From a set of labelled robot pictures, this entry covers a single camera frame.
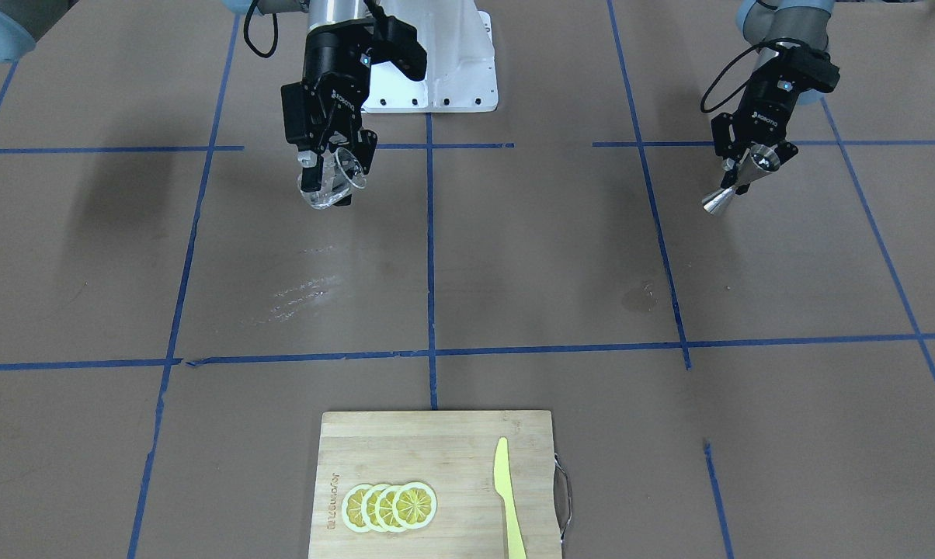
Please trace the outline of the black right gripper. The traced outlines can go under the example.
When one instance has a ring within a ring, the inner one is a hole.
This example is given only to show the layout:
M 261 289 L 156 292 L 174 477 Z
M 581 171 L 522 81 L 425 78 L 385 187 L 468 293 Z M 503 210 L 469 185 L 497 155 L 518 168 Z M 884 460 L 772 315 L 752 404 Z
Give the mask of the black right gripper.
M 332 205 L 348 206 L 366 187 L 378 136 L 363 128 L 361 107 L 370 89 L 371 34 L 365 23 L 339 23 L 308 33 L 303 78 L 283 85 L 284 138 L 297 146 L 298 189 L 322 190 L 323 152 L 332 150 Z

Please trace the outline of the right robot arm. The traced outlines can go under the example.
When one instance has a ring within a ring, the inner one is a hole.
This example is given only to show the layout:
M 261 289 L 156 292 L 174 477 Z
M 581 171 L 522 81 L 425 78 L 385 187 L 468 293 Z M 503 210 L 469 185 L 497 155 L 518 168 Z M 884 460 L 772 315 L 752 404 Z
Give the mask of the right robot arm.
M 303 78 L 280 88 L 284 138 L 296 146 L 297 188 L 312 208 L 350 205 L 366 187 L 378 135 L 363 125 L 376 23 L 363 1 L 226 1 L 243 16 L 244 38 L 255 16 L 308 15 Z

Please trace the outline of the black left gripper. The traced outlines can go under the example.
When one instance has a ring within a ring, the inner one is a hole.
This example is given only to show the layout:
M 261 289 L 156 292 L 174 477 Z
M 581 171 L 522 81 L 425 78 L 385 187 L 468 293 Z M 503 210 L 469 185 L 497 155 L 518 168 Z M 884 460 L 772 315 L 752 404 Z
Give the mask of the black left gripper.
M 716 155 L 727 172 L 736 172 L 747 148 L 747 189 L 779 171 L 798 154 L 798 146 L 783 141 L 800 91 L 784 91 L 772 71 L 759 71 L 743 89 L 737 109 L 711 121 Z

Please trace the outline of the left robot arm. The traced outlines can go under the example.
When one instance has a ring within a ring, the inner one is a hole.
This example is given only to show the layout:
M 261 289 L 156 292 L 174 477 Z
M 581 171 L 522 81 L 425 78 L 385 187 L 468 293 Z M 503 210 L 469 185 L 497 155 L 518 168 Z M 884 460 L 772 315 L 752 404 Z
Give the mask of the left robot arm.
M 733 113 L 712 118 L 714 152 L 722 160 L 720 187 L 705 199 L 707 211 L 741 196 L 798 154 L 787 141 L 796 106 L 815 102 L 838 85 L 829 53 L 833 1 L 745 1 L 736 24 L 758 54 Z

